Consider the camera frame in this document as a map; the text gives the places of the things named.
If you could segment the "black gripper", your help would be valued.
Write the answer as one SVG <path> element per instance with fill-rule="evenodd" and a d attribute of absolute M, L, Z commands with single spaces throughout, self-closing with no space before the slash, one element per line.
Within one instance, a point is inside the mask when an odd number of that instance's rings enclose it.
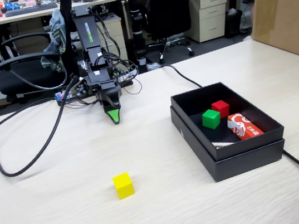
<path fill-rule="evenodd" d="M 110 70 L 103 69 L 88 72 L 85 76 L 85 82 L 87 93 L 95 94 L 98 92 L 105 113 L 114 124 L 119 124 L 122 91 Z"/>

